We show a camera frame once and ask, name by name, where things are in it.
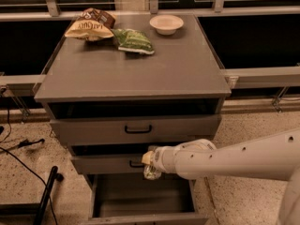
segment floor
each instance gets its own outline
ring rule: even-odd
[[[300,103],[282,104],[283,112],[275,112],[270,101],[240,105],[226,103],[222,121],[213,143],[217,148],[249,141],[293,128],[300,128]],[[91,190],[76,173],[68,150],[54,138],[47,116],[38,111],[21,123],[18,112],[11,112],[11,134],[0,145],[9,148],[24,139],[34,144],[12,151],[28,167],[47,180],[52,166],[58,166],[64,180],[56,182],[52,203],[58,224],[82,224],[88,219]],[[6,111],[0,114],[0,125],[8,134]],[[273,225],[278,216],[286,182],[237,177],[213,176],[196,182],[195,194],[199,211],[209,218],[207,225]],[[0,203],[39,203],[42,183],[13,157],[0,154]],[[3,224],[32,224],[32,217],[0,217]],[[54,224],[49,207],[43,224]]]

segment white bowl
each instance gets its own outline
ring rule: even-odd
[[[158,15],[150,20],[150,25],[161,35],[172,35],[184,25],[184,22],[173,15]]]

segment cabinet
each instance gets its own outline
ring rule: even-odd
[[[141,160],[152,144],[213,137],[231,90],[193,15],[182,15],[184,27],[169,37],[150,27],[152,16],[122,15],[115,28],[144,31],[155,54],[117,51],[113,39],[67,38],[35,96],[93,189],[86,224],[206,221],[193,181],[146,181]]]

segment drawer handle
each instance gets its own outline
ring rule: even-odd
[[[143,168],[144,167],[144,165],[142,164],[142,163],[140,163],[140,162],[134,162],[134,161],[129,161],[129,166],[130,166],[130,168]]]
[[[125,126],[125,127],[124,127],[124,130],[125,130],[125,132],[128,133],[128,134],[149,133],[149,132],[152,131],[152,126],[149,125],[149,128],[148,128],[147,130],[130,130],[130,129],[128,128],[128,126]]]

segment chip bag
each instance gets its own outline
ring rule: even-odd
[[[87,41],[98,41],[113,37],[111,28],[115,17],[103,10],[89,8],[69,27],[65,33],[67,38],[78,38]]]
[[[125,52],[153,54],[151,41],[144,32],[132,29],[112,29],[117,38],[118,49]]]

